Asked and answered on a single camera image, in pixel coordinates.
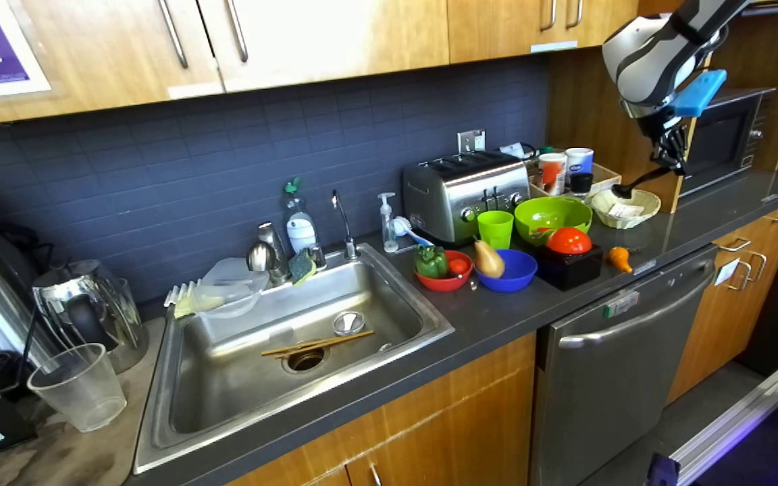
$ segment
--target sink basin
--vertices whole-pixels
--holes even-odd
[[[260,294],[233,322],[177,318],[164,326],[134,472],[173,462],[296,403],[435,342],[454,326],[384,254],[329,254],[302,283]],[[264,352],[364,333],[288,356]]]

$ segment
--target lower cabinet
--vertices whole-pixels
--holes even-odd
[[[778,269],[778,210],[716,240],[731,279],[710,287],[695,315],[669,400],[679,400],[747,346]]]
[[[518,338],[236,486],[526,486],[534,338]]]

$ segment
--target faucet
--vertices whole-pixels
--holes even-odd
[[[358,258],[358,257],[356,257],[356,238],[352,234],[348,215],[346,215],[346,210],[344,210],[341,196],[337,196],[336,190],[333,190],[333,210],[337,214],[341,227],[344,227],[344,248],[346,248],[346,257],[353,263],[353,258]]]

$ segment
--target dark countertop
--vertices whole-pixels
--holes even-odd
[[[769,214],[778,209],[778,175],[746,172],[710,191],[683,199],[679,214],[654,215],[631,233],[615,233],[600,222],[591,238],[600,248],[621,242],[631,252],[631,264],[645,269],[669,264],[706,242]],[[410,254],[391,257],[391,263],[410,276]],[[438,376],[488,353],[526,333],[534,333],[581,304],[588,304],[637,276],[621,276],[611,268],[598,281],[560,291],[545,281],[534,281],[518,294],[492,294],[468,287],[454,294],[426,294],[438,311],[456,326],[454,334],[396,360],[376,373],[344,384],[317,400],[288,407],[261,423],[253,423],[217,446],[194,452],[177,462],[163,465],[132,484],[226,484],[249,470],[426,384]]]
[[[680,203],[675,215],[654,215],[631,233],[612,233],[598,222],[591,234],[600,248],[611,248],[612,242],[629,246],[631,264],[643,276],[643,269],[669,264],[776,209],[778,175],[746,172],[729,183]],[[410,276],[410,258],[410,254],[391,257],[402,276]],[[111,462],[117,465],[105,470],[105,484],[229,484],[249,470],[257,470],[260,465],[363,412],[371,412],[372,407],[404,392],[419,388],[422,384],[435,380],[454,368],[461,368],[465,361],[472,361],[526,333],[534,333],[579,311],[581,304],[588,304],[631,283],[631,279],[637,276],[621,276],[604,268],[598,281],[569,291],[560,291],[545,281],[534,281],[518,294],[492,294],[485,290],[471,291],[468,287],[454,294],[426,294],[454,325],[454,334],[376,373],[348,380],[321,396],[294,406],[268,422],[236,431],[214,446],[205,446],[188,456],[153,468],[142,474],[126,474],[132,468],[142,400],[157,360],[159,333],[150,333],[153,346],[149,356],[123,380],[132,400],[130,411],[123,412],[126,419],[98,434],[78,434],[53,427],[49,434],[42,431],[40,439],[0,453],[0,484],[72,479],[72,472],[87,470],[90,462],[95,465],[98,453],[111,453]]]

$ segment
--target blue bowl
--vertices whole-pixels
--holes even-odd
[[[530,257],[526,252],[518,252],[518,248],[502,248],[496,252],[504,269],[500,279],[485,279],[480,273],[475,273],[479,283],[485,287],[488,291],[496,291],[496,294],[514,294],[514,291],[522,291],[531,283],[534,273],[538,273],[538,263],[534,257]]]

